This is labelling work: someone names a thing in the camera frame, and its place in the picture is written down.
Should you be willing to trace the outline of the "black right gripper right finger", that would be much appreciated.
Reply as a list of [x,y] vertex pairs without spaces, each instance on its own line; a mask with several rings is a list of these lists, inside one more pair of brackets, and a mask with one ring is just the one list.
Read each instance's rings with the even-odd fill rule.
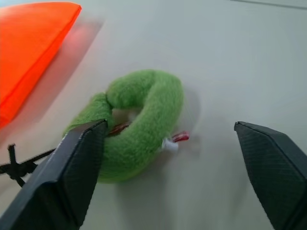
[[268,127],[239,121],[234,130],[274,230],[307,230],[307,155],[286,134]]

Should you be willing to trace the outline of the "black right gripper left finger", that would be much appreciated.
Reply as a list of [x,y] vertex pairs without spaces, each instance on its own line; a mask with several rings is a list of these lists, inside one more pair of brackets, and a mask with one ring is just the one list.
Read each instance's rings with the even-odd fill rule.
[[103,158],[107,122],[78,125],[32,174],[0,216],[0,230],[79,230]]

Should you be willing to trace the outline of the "orange fabric pouch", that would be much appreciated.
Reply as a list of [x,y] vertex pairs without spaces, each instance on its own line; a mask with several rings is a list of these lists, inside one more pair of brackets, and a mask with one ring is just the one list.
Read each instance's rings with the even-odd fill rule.
[[15,118],[81,10],[58,1],[0,7],[0,129]]

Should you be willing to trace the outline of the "white tag with red print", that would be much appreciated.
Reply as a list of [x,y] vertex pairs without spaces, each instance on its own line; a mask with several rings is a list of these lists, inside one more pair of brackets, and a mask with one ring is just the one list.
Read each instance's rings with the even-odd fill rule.
[[161,145],[161,150],[177,152],[179,149],[179,143],[189,140],[190,133],[187,131],[175,134],[170,138],[164,138]]

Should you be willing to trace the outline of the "black pouch drawstring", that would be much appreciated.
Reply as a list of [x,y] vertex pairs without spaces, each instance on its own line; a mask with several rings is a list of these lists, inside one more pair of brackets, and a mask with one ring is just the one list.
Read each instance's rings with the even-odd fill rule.
[[32,174],[34,172],[34,170],[38,166],[38,164],[36,164],[36,161],[47,157],[54,151],[55,149],[51,149],[21,163],[18,163],[16,160],[15,144],[10,144],[8,146],[10,162],[7,164],[0,165],[0,175],[7,174],[12,180],[16,181],[20,187],[23,187],[23,185],[25,184],[23,177],[25,177],[27,174]]

